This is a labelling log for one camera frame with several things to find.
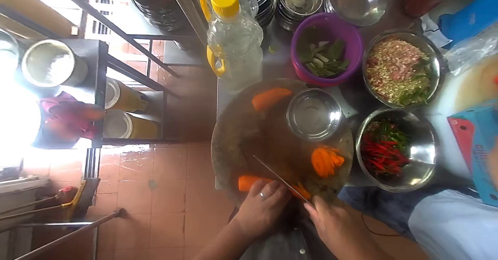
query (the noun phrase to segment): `cutting board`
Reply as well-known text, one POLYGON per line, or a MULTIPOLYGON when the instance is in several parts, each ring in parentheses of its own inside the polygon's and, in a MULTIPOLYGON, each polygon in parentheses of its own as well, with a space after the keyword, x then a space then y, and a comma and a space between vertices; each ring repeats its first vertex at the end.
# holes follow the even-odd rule
POLYGON ((452 174, 471 179, 447 117, 498 98, 498 54, 482 59, 469 71, 445 79, 439 95, 425 111, 440 141, 440 162, 452 174))

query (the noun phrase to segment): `yellow handle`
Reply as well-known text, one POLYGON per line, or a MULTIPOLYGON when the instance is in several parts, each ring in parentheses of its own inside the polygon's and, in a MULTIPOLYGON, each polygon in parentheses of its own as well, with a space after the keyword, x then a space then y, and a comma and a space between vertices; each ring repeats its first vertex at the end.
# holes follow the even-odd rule
POLYGON ((216 76, 221 77, 223 73, 225 73, 225 60, 221 60, 221 67, 219 69, 216 68, 216 56, 213 54, 209 46, 206 48, 206 54, 208 56, 209 66, 215 72, 216 76))
POLYGON ((199 0, 199 1, 201 2, 202 13, 204 13, 206 21, 209 22, 209 20, 211 19, 211 14, 209 13, 208 2, 206 0, 199 0))

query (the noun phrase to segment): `plastic bag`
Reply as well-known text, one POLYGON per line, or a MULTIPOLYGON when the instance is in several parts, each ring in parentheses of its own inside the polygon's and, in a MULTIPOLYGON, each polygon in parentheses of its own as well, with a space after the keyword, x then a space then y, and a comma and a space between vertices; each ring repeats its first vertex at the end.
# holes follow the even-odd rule
POLYGON ((468 71, 475 63, 498 53, 498 23, 494 23, 476 36, 455 44, 444 54, 454 76, 468 71))

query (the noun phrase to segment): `purple bowl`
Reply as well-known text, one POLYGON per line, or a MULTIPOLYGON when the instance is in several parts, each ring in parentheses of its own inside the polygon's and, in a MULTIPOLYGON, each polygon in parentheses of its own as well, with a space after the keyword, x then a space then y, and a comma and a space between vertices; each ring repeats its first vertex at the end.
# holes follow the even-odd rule
POLYGON ((300 79, 315 85, 332 86, 337 85, 352 76, 362 63, 363 51, 362 36, 356 26, 340 19, 338 15, 333 13, 319 13, 308 17, 297 27, 296 32, 292 36, 290 56, 296 74, 300 79), (305 28, 312 26, 318 26, 328 30, 327 33, 323 34, 322 41, 333 42, 337 38, 341 38, 345 41, 344 58, 348 59, 350 64, 348 68, 346 68, 346 71, 340 76, 336 78, 317 77, 309 72, 299 61, 296 53, 297 40, 305 28))

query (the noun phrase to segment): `person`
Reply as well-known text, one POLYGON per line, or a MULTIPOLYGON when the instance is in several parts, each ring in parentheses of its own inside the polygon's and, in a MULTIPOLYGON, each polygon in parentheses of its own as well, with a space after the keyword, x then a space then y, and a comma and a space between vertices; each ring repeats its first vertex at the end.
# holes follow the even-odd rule
MULTIPOLYGON (((487 165, 489 180, 498 189, 498 137, 487 165)), ((283 225, 294 230, 279 227, 270 231, 286 211, 290 197, 277 181, 255 182, 240 211, 195 259, 392 259, 372 240, 366 227, 318 196, 313 198, 316 209, 304 204, 314 227, 309 226, 308 218, 286 219, 283 225)), ((498 208, 483 204, 472 188, 430 185, 391 193, 378 187, 344 187, 338 197, 416 241, 431 259, 498 258, 498 208)))
POLYGON ((239 212, 194 259, 392 259, 346 210, 318 196, 313 198, 316 209, 304 205, 314 226, 301 214, 282 218, 284 209, 292 208, 291 197, 278 181, 256 181, 239 212))
MULTIPOLYGON (((498 137, 487 160, 498 189, 498 137)), ((416 241, 431 259, 498 258, 498 208, 483 204, 470 187, 429 185, 390 193, 377 187, 344 187, 338 197, 416 241)))

